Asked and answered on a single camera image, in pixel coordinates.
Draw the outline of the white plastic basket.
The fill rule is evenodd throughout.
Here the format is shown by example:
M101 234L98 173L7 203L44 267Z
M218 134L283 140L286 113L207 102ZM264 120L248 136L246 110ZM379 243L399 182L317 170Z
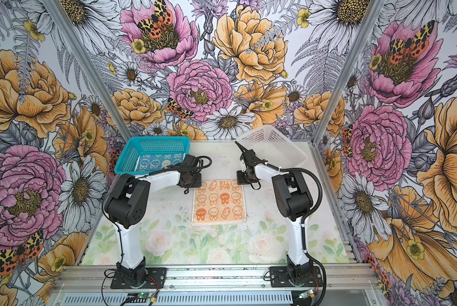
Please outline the white plastic basket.
M256 156L281 168L302 166L308 155L271 125L264 125L239 136L236 141Z

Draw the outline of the blue patterned towel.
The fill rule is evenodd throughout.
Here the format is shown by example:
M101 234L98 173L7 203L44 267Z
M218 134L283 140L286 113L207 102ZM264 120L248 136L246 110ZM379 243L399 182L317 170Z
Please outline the blue patterned towel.
M154 172L172 164L182 162L185 153L179 154L143 154L137 160L136 172Z

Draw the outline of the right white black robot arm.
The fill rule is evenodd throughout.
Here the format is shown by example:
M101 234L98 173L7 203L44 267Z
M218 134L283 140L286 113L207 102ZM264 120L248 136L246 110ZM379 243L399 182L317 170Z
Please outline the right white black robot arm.
M293 284L310 276L313 263L304 245L303 217L313 206L312 196L300 168L281 168L256 156L254 150L241 147L242 170L237 171L238 185L250 185L253 190L261 188L261 181L272 184L279 213L288 223L289 250L287 274Z

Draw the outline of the orange patterned towel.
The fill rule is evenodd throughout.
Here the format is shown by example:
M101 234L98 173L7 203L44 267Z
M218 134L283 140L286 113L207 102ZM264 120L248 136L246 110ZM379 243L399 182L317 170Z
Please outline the orange patterned towel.
M195 189L194 226L241 224L246 221L244 189L236 180L202 181Z

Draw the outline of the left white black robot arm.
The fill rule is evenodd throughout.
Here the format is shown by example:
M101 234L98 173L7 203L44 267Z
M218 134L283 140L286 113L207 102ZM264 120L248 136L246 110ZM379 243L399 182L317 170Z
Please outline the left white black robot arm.
M141 288L155 283L149 278L146 259L140 247L139 223L146 215L149 195L177 186L189 193L202 183L202 170L212 165L207 156L187 154L178 164L171 164L145 175L120 174L102 205L103 215L117 228L120 260L116 264L112 287L114 289Z

